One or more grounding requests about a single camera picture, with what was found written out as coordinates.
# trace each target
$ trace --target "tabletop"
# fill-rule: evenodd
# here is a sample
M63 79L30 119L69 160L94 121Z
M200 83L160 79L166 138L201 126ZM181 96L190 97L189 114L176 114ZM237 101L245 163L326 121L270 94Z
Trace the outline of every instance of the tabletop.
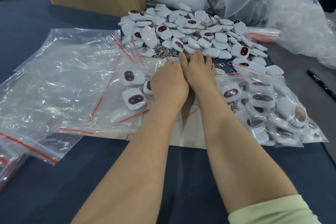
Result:
M0 82L31 56L51 28L119 29L119 18L52 5L49 0L0 2ZM316 60L268 44L289 87L334 145L335 107L308 76L311 69L335 86L335 71ZM55 166L29 158L0 193L1 223L70 223L128 142L83 137ZM265 147L324 224L336 219L336 168L320 143L304 148ZM170 146L158 223L228 223L206 150Z

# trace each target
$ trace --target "black marker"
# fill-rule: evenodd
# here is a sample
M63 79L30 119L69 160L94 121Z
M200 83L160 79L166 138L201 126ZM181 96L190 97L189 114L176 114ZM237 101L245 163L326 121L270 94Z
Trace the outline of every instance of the black marker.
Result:
M307 73L309 74L309 76L311 77L311 78L313 78L325 91L326 91L326 93L329 95L329 96L331 96L331 98L333 99L333 100L335 100L336 101L336 94L332 91L332 90L330 90L329 89L329 87L324 83L324 82L322 82L321 81L321 79L320 78L318 78L317 77L317 75L316 74L314 74L312 71L310 71L310 70L307 70Z

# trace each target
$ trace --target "pen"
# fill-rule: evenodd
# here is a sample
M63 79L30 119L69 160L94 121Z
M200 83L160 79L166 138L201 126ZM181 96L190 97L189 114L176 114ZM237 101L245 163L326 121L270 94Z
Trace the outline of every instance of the pen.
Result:
M314 74L310 70L307 70L307 73L311 78L313 78L326 91L326 93L329 96L331 96L331 98L333 100L336 101L336 94L332 90L330 90L329 87L320 78L318 78L316 74Z

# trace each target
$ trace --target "dark blue table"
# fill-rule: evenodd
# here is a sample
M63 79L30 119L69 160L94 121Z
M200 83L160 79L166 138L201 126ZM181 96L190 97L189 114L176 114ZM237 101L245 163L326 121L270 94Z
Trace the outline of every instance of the dark blue table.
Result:
M0 2L0 15L0 82L41 46L51 28L119 28L119 18L49 0ZM84 137L55 166L30 158L0 193L0 223L70 223L126 145ZM323 146L265 149L320 221L335 223L336 168ZM170 146L158 223L228 223L205 150Z

